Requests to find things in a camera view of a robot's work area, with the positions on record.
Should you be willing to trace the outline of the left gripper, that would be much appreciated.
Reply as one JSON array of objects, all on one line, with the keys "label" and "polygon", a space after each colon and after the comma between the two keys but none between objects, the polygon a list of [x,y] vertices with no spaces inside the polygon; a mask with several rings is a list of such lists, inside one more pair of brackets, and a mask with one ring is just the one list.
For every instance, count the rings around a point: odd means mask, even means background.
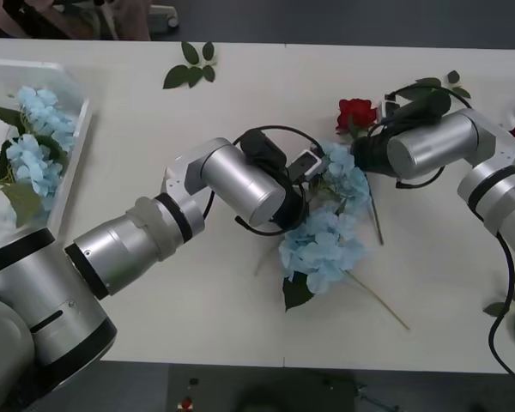
[{"label": "left gripper", "polygon": [[301,187],[305,194],[319,194],[329,190],[329,184],[325,181],[323,173],[305,176]]}]

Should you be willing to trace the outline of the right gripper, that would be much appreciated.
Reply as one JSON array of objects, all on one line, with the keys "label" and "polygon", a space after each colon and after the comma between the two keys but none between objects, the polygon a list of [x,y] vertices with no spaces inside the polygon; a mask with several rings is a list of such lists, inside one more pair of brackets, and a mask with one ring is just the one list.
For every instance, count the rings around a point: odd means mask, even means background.
[{"label": "right gripper", "polygon": [[351,154],[354,157],[354,164],[363,172],[371,170],[371,137],[361,136],[355,138],[351,144]]}]

